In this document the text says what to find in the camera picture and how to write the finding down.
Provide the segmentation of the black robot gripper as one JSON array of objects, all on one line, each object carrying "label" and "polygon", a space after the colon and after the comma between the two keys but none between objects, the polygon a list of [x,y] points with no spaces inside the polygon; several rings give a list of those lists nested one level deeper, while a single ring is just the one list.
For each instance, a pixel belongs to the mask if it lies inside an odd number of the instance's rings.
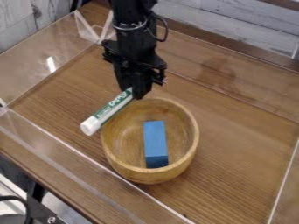
[{"label": "black robot gripper", "polygon": [[115,26],[116,39],[104,39],[103,57],[113,65],[117,85],[121,90],[132,87],[133,98],[140,100],[152,90],[152,85],[164,84],[167,63],[155,52],[159,42],[156,22],[141,25]]}]

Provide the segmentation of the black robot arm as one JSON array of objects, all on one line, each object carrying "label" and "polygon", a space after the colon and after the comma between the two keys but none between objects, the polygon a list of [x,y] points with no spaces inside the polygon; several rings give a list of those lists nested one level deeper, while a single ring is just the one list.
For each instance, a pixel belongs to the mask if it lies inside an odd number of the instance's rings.
[{"label": "black robot arm", "polygon": [[168,38],[168,24],[153,12],[157,0],[108,1],[116,40],[103,40],[103,57],[113,65],[120,89],[132,88],[133,98],[140,100],[153,84],[164,84],[167,63],[155,48]]}]

